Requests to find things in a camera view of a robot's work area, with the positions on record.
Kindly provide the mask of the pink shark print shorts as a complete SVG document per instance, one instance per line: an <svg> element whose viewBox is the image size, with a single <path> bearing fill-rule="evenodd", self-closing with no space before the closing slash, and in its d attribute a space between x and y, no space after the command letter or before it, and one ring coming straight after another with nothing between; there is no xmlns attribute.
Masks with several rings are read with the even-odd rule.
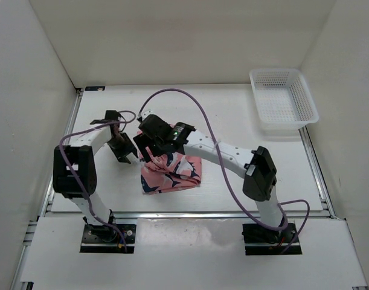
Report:
<svg viewBox="0 0 369 290"><path fill-rule="evenodd" d="M151 156L146 162L138 152L141 163L141 186L145 195L168 193L200 186L202 159L180 153Z"/></svg>

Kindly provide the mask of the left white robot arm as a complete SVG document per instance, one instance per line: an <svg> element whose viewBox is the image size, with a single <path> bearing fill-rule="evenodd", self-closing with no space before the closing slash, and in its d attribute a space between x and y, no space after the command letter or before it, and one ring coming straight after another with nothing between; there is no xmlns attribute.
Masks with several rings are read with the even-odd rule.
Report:
<svg viewBox="0 0 369 290"><path fill-rule="evenodd" d="M54 149L54 191L78 206L85 224L105 242L117 239L123 245L126 243L113 211L97 193L94 156L108 146L119 163L130 164L129 155L137 159L137 149L124 131L135 119L136 113L130 110L107 110L104 118L91 121L87 130L62 137Z"/></svg>

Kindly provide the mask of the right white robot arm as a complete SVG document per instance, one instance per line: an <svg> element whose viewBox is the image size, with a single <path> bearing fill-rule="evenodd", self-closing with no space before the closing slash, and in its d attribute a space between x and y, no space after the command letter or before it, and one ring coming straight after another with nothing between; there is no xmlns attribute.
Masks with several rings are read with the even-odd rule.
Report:
<svg viewBox="0 0 369 290"><path fill-rule="evenodd" d="M226 143L215 143L212 138L189 124L169 125L155 114L139 115L140 133L134 142L145 161L152 157L176 153L199 157L229 170L243 179L242 192L253 200L260 213L258 227L252 238L255 242L275 244L281 240L287 219L276 194L277 170L265 147L243 149Z"/></svg>

